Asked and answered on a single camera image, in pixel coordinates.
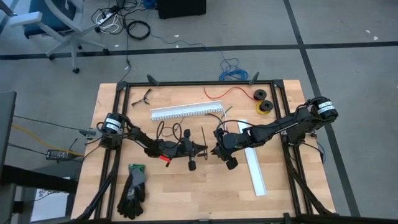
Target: blue cable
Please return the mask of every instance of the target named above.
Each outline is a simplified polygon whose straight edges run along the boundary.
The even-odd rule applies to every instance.
[[[150,35],[155,38],[158,38],[160,40],[163,40],[164,42],[166,42],[168,44],[176,44],[178,42],[183,42],[184,44],[187,44],[189,46],[202,45],[202,46],[204,46],[204,48],[206,48],[206,50],[208,50],[210,52],[219,51],[221,53],[221,55],[223,56],[223,60],[220,62],[220,67],[221,67],[222,72],[221,72],[220,76],[218,77],[219,80],[247,80],[249,77],[249,74],[247,73],[247,71],[243,70],[242,68],[240,68],[238,66],[239,65],[238,58],[228,58],[227,59],[227,58],[225,58],[224,53],[220,50],[210,50],[203,43],[189,44],[188,42],[186,42],[184,40],[176,40],[173,42],[169,42],[161,36],[154,35],[152,32],[150,33]],[[236,61],[236,65],[229,63],[232,60]]]

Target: yellow cable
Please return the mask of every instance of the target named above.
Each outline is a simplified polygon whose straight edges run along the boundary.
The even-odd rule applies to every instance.
[[[257,113],[259,113],[259,114],[261,114],[261,115],[269,114],[270,111],[262,111],[262,110],[260,110],[260,105],[261,105],[262,102],[264,102],[264,100],[258,101],[258,102],[256,103],[256,105],[255,105],[255,109],[256,109]]]
[[[18,130],[20,130],[20,131],[23,131],[23,132],[25,132],[26,134],[32,136],[32,138],[34,138],[36,141],[38,141],[40,144],[42,144],[43,146],[45,146],[45,147],[47,147],[47,148],[56,149],[56,150],[59,150],[59,151],[62,151],[62,152],[69,152],[70,154],[73,154],[73,155],[76,155],[76,156],[84,156],[84,155],[82,155],[82,154],[80,154],[80,153],[73,152],[73,151],[71,151],[71,150],[60,149],[60,148],[55,147],[55,146],[50,146],[50,145],[46,144],[45,142],[43,142],[41,139],[39,139],[39,137],[37,137],[37,136],[36,136],[35,134],[33,134],[31,131],[28,131],[28,130],[26,130],[25,128],[22,128],[22,127],[20,127],[20,126],[15,125],[15,124],[12,124],[12,127],[13,127],[13,128],[16,128],[16,129],[18,129]]]

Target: floor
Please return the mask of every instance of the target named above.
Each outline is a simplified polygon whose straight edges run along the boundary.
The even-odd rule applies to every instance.
[[[28,11],[29,0],[14,1],[16,13]],[[86,0],[83,25],[91,23],[97,8],[107,5],[108,0]],[[156,11],[138,11],[131,18],[146,20],[154,35],[169,42],[182,39],[208,47],[232,46],[225,48],[225,57],[238,58],[250,77],[258,71],[260,79],[299,79],[307,98],[319,94],[331,98],[340,114],[333,123],[335,139],[361,216],[398,218],[398,152],[394,150],[398,143],[398,1],[208,0],[203,16],[160,20]],[[76,75],[70,58],[60,55],[51,62],[44,57],[56,43],[50,37],[27,40],[21,27],[4,27],[0,91],[17,91],[16,115],[76,128],[90,126],[99,84],[118,82],[125,73],[126,35],[91,32],[87,38],[106,44],[117,55],[79,57],[81,72]],[[132,72],[126,81],[144,82],[147,74],[159,81],[217,80],[221,54],[188,52],[187,47],[191,46],[166,44],[154,37],[130,39],[128,50],[144,51],[129,51]],[[84,150],[83,136],[76,131],[18,118],[14,123],[62,148],[78,138],[73,150]],[[337,212],[349,215],[330,135],[322,129],[318,138],[326,150],[325,172]],[[10,142],[46,152],[15,130]],[[11,147],[6,163],[25,169],[55,164],[40,154]]]

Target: white cable channel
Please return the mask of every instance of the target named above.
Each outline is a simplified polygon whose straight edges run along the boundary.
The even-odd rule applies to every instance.
[[[204,103],[192,103],[189,105],[171,106],[168,108],[152,109],[150,118],[153,121],[171,118],[180,118],[185,116],[194,116],[207,113],[217,113],[224,111],[221,100]]]
[[[247,124],[241,122],[238,122],[238,126],[240,133],[243,132],[244,128],[248,127]],[[259,165],[259,161],[257,160],[256,151],[253,148],[245,148],[244,154],[246,155],[246,159],[248,160],[251,181],[253,182],[254,187],[254,193],[257,197],[266,195],[266,185],[264,183],[264,180],[262,179],[261,168]]]

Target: black tape roll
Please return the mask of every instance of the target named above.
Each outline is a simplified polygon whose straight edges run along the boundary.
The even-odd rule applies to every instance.
[[[254,92],[254,99],[256,100],[265,100],[267,97],[267,93],[264,90],[256,90]]]
[[[274,105],[268,100],[264,100],[260,105],[260,110],[263,112],[270,112],[273,108]]]

